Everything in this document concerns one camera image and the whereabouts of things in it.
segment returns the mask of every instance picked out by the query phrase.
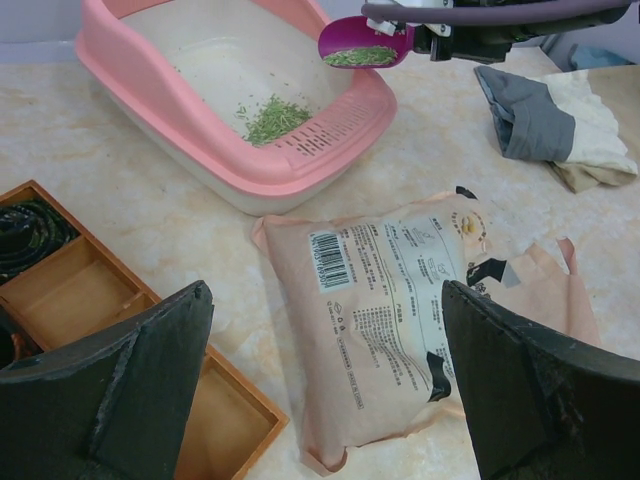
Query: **green pellet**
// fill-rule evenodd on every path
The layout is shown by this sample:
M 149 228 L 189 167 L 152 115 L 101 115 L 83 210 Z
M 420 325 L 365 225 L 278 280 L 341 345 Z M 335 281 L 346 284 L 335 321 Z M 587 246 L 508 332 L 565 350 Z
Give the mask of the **green pellet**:
M 246 121 L 248 133 L 243 138 L 254 147 L 261 147 L 292 132 L 311 120 L 312 115 L 309 110 L 272 95 L 252 119 L 244 106 L 238 109 L 236 117 Z
M 358 67 L 389 65 L 398 58 L 398 52 L 389 47 L 362 47 L 342 50 L 323 58 L 332 67 Z

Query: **white marble surface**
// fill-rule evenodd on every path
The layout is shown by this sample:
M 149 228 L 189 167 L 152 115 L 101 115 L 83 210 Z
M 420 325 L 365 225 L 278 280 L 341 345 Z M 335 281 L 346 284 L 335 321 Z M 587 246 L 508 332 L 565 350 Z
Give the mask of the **white marble surface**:
M 473 64 L 414 56 L 383 73 L 399 113 L 369 153 L 291 215 L 380 213 L 463 185 L 484 200 L 498 247 L 577 245 L 609 350 L 640 359 L 640 184 L 569 193 L 541 165 L 503 159 Z M 542 75 L 538 49 L 501 68 Z M 202 278 L 216 302 L 212 343 L 293 419 L 249 479 L 313 479 L 298 462 L 302 374 L 283 298 L 234 210 L 143 136 L 78 64 L 0 66 L 0 191 L 34 178 L 160 295 Z M 464 422 L 351 451 L 335 480 L 476 480 Z

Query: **scoop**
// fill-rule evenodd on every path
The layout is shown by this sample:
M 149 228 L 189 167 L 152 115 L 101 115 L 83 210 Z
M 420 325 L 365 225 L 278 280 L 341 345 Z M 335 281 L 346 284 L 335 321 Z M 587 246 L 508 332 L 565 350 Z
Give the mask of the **scoop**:
M 327 62 L 329 55 L 353 49 L 386 47 L 396 53 L 395 59 L 385 64 L 335 65 L 335 68 L 390 68 L 402 62 L 409 52 L 413 51 L 415 28 L 407 26 L 393 36 L 378 33 L 367 26 L 367 17 L 356 16 L 336 20 L 325 27 L 318 39 L 318 53 Z

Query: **litter box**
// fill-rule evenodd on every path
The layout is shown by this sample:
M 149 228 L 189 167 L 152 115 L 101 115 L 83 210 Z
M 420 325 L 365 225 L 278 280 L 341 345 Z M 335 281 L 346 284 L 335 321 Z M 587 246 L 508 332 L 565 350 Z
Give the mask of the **litter box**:
M 76 51 L 169 155 L 251 215 L 282 214 L 344 173 L 388 128 L 391 89 L 319 58 L 313 0 L 83 0 Z M 312 118 L 270 144 L 245 121 L 272 95 Z

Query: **wooden box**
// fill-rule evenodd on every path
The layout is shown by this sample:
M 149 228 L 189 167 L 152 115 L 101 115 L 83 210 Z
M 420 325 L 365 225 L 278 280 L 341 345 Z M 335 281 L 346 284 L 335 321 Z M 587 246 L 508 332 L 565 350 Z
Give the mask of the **wooden box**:
M 33 199 L 53 207 L 78 234 L 0 285 L 0 305 L 42 350 L 72 343 L 161 301 L 36 182 L 0 196 L 0 207 Z M 273 402 L 208 346 L 175 478 L 244 478 L 287 423 Z

